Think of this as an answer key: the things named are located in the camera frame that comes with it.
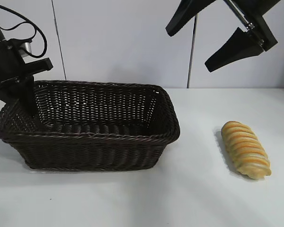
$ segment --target woven texture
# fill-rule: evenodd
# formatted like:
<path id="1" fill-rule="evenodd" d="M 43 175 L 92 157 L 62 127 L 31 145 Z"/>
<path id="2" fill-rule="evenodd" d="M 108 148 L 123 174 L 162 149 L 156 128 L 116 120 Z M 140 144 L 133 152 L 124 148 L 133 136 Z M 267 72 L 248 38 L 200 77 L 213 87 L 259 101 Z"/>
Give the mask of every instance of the woven texture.
<path id="1" fill-rule="evenodd" d="M 38 115 L 19 102 L 0 112 L 0 139 L 35 169 L 126 171 L 153 167 L 180 128 L 154 85 L 36 81 Z"/>

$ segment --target striped bread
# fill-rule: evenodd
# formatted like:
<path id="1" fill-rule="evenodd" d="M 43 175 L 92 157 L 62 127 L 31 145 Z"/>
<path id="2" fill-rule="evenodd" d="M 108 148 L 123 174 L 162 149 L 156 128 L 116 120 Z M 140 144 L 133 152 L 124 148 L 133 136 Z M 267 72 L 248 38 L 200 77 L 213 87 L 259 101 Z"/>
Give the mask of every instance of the striped bread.
<path id="1" fill-rule="evenodd" d="M 226 151 L 240 173 L 252 179 L 271 175 L 268 156 L 250 127 L 227 122 L 221 133 Z"/>

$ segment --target cable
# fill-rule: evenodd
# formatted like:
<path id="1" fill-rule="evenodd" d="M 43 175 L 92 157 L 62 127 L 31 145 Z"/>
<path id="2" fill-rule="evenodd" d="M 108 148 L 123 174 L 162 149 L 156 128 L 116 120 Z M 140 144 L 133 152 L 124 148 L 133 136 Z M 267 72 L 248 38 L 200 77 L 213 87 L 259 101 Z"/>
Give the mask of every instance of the cable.
<path id="1" fill-rule="evenodd" d="M 27 53 L 29 56 L 31 56 L 33 58 L 42 58 L 45 55 L 46 51 L 47 51 L 47 40 L 46 40 L 46 37 L 45 37 L 44 33 L 42 32 L 42 30 L 36 24 L 34 24 L 31 20 L 29 20 L 25 16 L 21 15 L 20 13 L 17 13 L 16 11 L 13 11 L 12 9 L 9 9 L 9 8 L 7 8 L 5 6 L 2 6 L 2 5 L 0 5 L 0 9 L 5 10 L 5 11 L 7 11 L 9 13 L 12 13 L 12 14 L 20 17 L 21 19 L 25 20 L 25 22 L 31 24 L 35 28 L 35 31 L 38 31 L 40 33 L 40 35 L 41 35 L 41 37 L 43 38 L 43 41 L 44 41 L 43 52 L 40 55 L 31 54 L 31 53 L 27 52 L 26 50 L 24 50 L 24 52 Z"/>
<path id="2" fill-rule="evenodd" d="M 2 28 L 2 27 L 0 26 L 0 29 L 1 29 L 1 30 L 4 30 L 4 31 L 12 31 L 12 30 L 16 29 L 17 27 L 19 27 L 20 25 L 23 25 L 23 24 L 29 24 L 29 25 L 31 25 L 30 23 L 28 23 L 28 22 L 26 22 L 26 21 L 23 21 L 23 22 L 21 22 L 21 23 L 15 25 L 15 26 L 13 26 L 13 27 L 11 27 L 11 28 Z M 36 36 L 36 34 L 37 34 L 37 30 L 35 29 L 35 27 L 33 27 L 33 28 L 34 28 L 34 30 L 35 30 L 35 33 L 33 34 L 32 37 L 30 37 L 30 38 L 28 38 L 28 39 L 33 39 L 33 38 Z"/>

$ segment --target white table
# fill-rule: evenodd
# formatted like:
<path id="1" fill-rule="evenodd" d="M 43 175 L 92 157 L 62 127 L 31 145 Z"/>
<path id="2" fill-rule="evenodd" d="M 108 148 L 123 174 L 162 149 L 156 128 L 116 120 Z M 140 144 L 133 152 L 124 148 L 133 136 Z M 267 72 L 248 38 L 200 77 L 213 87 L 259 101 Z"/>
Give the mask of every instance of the white table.
<path id="1" fill-rule="evenodd" d="M 0 141 L 0 227 L 284 227 L 284 90 L 168 92 L 181 137 L 150 170 L 32 171 Z M 236 174 L 224 156 L 219 129 L 229 120 L 258 135 L 266 180 Z"/>

